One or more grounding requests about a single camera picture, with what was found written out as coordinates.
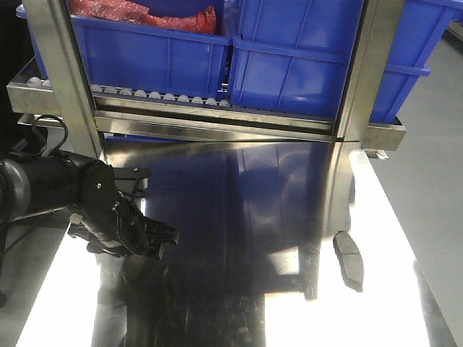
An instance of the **floor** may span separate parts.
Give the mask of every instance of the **floor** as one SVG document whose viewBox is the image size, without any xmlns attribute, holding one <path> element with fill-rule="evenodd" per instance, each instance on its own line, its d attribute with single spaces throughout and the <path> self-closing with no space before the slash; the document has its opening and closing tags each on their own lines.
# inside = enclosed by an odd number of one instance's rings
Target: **floor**
<svg viewBox="0 0 463 347">
<path fill-rule="evenodd" d="M 408 133 L 399 151 L 389 153 L 390 161 L 372 164 L 463 346 L 463 44 L 446 35 L 429 65 L 432 75 L 417 83 L 401 110 Z M 5 257 L 0 289 L 9 300 L 0 309 L 1 347 L 15 346 L 65 220 L 61 215 L 46 221 Z M 15 226 L 9 240 L 25 229 Z"/>
<path fill-rule="evenodd" d="M 403 143 L 372 164 L 463 346 L 463 43 L 445 34 L 428 64 L 399 114 Z"/>
</svg>

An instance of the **cable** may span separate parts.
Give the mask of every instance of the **cable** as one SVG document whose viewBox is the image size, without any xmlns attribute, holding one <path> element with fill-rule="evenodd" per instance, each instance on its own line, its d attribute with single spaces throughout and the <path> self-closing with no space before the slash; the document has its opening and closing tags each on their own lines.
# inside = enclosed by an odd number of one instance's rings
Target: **cable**
<svg viewBox="0 0 463 347">
<path fill-rule="evenodd" d="M 51 116 L 51 115 L 43 115 L 43 116 L 37 117 L 32 122 L 32 133 L 35 135 L 35 138 L 37 138 L 37 140 L 41 144 L 41 149 L 39 150 L 39 152 L 37 152 L 36 154 L 33 155 L 34 157 L 38 157 L 38 156 L 42 155 L 43 152 L 45 152 L 45 149 L 46 149 L 46 140 L 43 137 L 43 135 L 37 130 L 37 122 L 40 121 L 41 119 L 53 119 L 53 120 L 59 122 L 61 124 L 61 126 L 63 127 L 63 130 L 64 130 L 63 138 L 58 143 L 58 145 L 56 145 L 55 147 L 53 147 L 51 149 L 50 153 L 53 153 L 53 152 L 56 152 L 57 150 L 59 150 L 59 148 L 61 148 L 61 146 L 66 142 L 66 140 L 67 140 L 67 138 L 69 136 L 69 130 L 67 128 L 67 125 L 59 117 Z"/>
<path fill-rule="evenodd" d="M 47 219 L 50 215 L 52 215 L 53 213 L 47 213 L 45 215 L 43 215 L 41 218 L 39 218 L 28 230 L 26 230 L 24 232 L 23 235 L 21 235 L 20 237 L 18 237 L 17 239 L 15 239 L 12 244 L 10 244 L 7 248 L 5 248 L 3 250 L 3 252 L 0 252 L 0 259 L 2 257 L 4 257 L 4 255 L 6 253 L 8 253 L 9 251 L 11 251 L 13 249 L 14 246 L 16 246 L 23 238 L 25 238 L 27 235 L 29 235 L 31 232 L 33 232 L 35 230 L 35 228 L 37 228 L 45 219 Z"/>
<path fill-rule="evenodd" d="M 138 184 L 140 184 L 140 182 L 142 181 L 143 179 L 137 179 L 137 181 L 135 181 L 135 184 L 133 186 L 133 190 L 131 193 L 129 192 L 125 192 L 123 190 L 120 190 L 120 192 L 125 195 L 126 197 L 132 197 L 134 199 L 141 199 L 143 197 L 146 196 L 146 192 L 144 189 L 141 189 L 141 188 L 138 188 Z"/>
</svg>

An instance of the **white roller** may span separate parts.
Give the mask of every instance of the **white roller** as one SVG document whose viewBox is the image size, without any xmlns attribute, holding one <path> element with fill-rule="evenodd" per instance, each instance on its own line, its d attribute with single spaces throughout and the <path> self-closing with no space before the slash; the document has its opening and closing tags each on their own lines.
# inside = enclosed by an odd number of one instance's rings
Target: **white roller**
<svg viewBox="0 0 463 347">
<path fill-rule="evenodd" d="M 113 87 L 113 86 L 108 86 L 105 88 L 104 90 L 105 93 L 109 93 L 109 94 L 117 94 L 117 89 L 116 87 Z"/>
<path fill-rule="evenodd" d="M 200 98 L 199 96 L 195 96 L 193 99 L 191 99 L 192 103 L 203 103 L 203 99 Z"/>
<path fill-rule="evenodd" d="M 179 96 L 178 101 L 180 101 L 181 103 L 189 103 L 190 99 L 186 95 L 182 94 Z"/>
<path fill-rule="evenodd" d="M 216 105 L 217 105 L 217 100 L 214 99 L 214 98 L 208 98 L 208 99 L 205 101 L 205 104 L 206 104 L 206 105 L 216 106 Z"/>
<path fill-rule="evenodd" d="M 227 100 L 221 100 L 221 102 L 218 103 L 218 105 L 223 107 L 230 107 L 230 103 Z"/>
<path fill-rule="evenodd" d="M 148 96 L 149 98 L 152 98 L 152 99 L 160 99 L 161 98 L 161 94 L 159 94 L 158 92 L 151 92 L 150 95 Z"/>
<path fill-rule="evenodd" d="M 103 88 L 100 85 L 91 85 L 90 89 L 92 92 L 103 92 Z"/>
<path fill-rule="evenodd" d="M 122 88 L 119 92 L 120 95 L 131 95 L 132 89 L 131 88 Z"/>
<path fill-rule="evenodd" d="M 146 92 L 142 89 L 137 89 L 135 91 L 135 96 L 138 96 L 140 98 L 146 98 Z"/>
<path fill-rule="evenodd" d="M 163 99 L 164 99 L 164 100 L 175 101 L 175 96 L 174 96 L 174 94 L 167 93 L 167 94 L 164 94 Z"/>
<path fill-rule="evenodd" d="M 38 77 L 31 77 L 27 80 L 29 85 L 42 85 L 42 80 Z"/>
</svg>

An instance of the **red plastic bag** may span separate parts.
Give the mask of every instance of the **red plastic bag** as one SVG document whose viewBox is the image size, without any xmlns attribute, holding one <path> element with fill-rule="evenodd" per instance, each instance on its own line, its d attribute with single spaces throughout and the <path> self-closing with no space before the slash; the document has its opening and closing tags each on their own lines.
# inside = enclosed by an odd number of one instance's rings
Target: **red plastic bag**
<svg viewBox="0 0 463 347">
<path fill-rule="evenodd" d="M 198 12 L 195 16 L 155 17 L 148 14 L 149 8 L 125 0 L 72 0 L 71 13 L 77 16 L 97 17 L 105 20 L 131 22 L 166 29 L 214 34 L 217 19 L 213 6 Z"/>
<path fill-rule="evenodd" d="M 147 14 L 143 17 L 143 24 L 213 35 L 217 25 L 216 10 L 209 6 L 195 16 L 185 18 L 155 17 Z"/>
</svg>

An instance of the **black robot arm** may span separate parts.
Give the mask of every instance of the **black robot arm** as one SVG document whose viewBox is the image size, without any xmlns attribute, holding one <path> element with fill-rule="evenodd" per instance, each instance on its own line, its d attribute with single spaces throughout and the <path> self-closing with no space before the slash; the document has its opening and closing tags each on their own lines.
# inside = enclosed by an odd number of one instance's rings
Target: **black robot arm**
<svg viewBox="0 0 463 347">
<path fill-rule="evenodd" d="M 100 160 L 55 150 L 0 161 L 0 223 L 64 207 L 82 216 L 85 230 L 74 235 L 89 242 L 90 252 L 160 256 L 164 243 L 177 243 L 177 232 L 145 217 Z"/>
</svg>

